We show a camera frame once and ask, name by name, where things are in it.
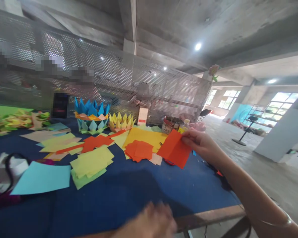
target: floor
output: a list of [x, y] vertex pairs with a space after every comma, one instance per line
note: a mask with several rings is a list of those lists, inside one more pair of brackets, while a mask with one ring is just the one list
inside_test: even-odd
[[[240, 139], [244, 133], [242, 129], [222, 122], [221, 118], [212, 114], [203, 121], [207, 126], [206, 132], [298, 224], [298, 170], [253, 152], [263, 137], [247, 133], [242, 140], [247, 146], [241, 146], [232, 139]], [[208, 226], [206, 237], [221, 237], [238, 220]], [[204, 232], [205, 228], [202, 227], [191, 230], [191, 235], [193, 238], [204, 237]], [[182, 233], [176, 234], [176, 238], [183, 237]], [[251, 237], [257, 237], [254, 231]]]

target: blue tablecloth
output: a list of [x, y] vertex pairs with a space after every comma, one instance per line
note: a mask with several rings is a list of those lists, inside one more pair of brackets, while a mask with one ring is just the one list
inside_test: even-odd
[[[76, 120], [56, 120], [72, 129], [77, 137]], [[0, 137], [0, 153], [19, 152], [31, 160], [41, 159], [37, 142], [20, 137], [31, 133], [20, 129]], [[118, 228], [135, 216], [149, 201], [169, 203], [175, 217], [239, 204], [233, 192], [225, 191], [214, 172], [190, 155], [185, 168], [161, 166], [147, 160], [126, 160], [116, 145], [109, 147], [115, 155], [107, 172], [77, 190], [70, 187], [27, 196], [15, 206], [0, 210], [0, 237], [73, 237]], [[57, 165], [69, 165], [77, 155], [67, 155]]]

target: hand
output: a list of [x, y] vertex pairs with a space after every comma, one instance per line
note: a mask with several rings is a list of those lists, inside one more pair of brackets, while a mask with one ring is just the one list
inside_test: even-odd
[[112, 238], [172, 238], [176, 222], [168, 205], [149, 203], [136, 218], [121, 227]]
[[206, 126], [204, 122], [197, 122], [197, 123], [189, 123], [190, 128], [197, 131], [205, 131]]
[[230, 158], [205, 132], [196, 130], [185, 131], [182, 137], [183, 143], [195, 150], [206, 162], [221, 169], [223, 164], [230, 161]]

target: perforated metal screen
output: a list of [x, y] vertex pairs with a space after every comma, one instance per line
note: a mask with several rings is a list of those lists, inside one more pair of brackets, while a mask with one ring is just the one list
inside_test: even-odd
[[[53, 93], [62, 91], [72, 95], [72, 110], [77, 96], [136, 117], [137, 104], [148, 105], [148, 123], [162, 124], [166, 115], [196, 121], [211, 82], [165, 67], [0, 11], [2, 105], [50, 109]], [[80, 83], [87, 71], [91, 84]]]

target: origami basket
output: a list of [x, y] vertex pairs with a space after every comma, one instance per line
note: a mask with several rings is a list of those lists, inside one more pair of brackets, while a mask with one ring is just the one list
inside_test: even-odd
[[120, 130], [129, 130], [133, 127], [135, 124], [136, 119], [133, 119], [133, 116], [129, 115], [127, 117], [127, 114], [122, 117], [120, 112], [118, 112], [118, 116], [116, 114], [109, 114], [109, 128], [112, 132], [118, 132]]
[[110, 104], [107, 104], [104, 108], [103, 102], [97, 105], [96, 101], [91, 103], [88, 100], [84, 104], [82, 99], [78, 103], [75, 98], [75, 118], [77, 119], [79, 131], [82, 134], [89, 133], [91, 135], [102, 133], [107, 128], [109, 109]]

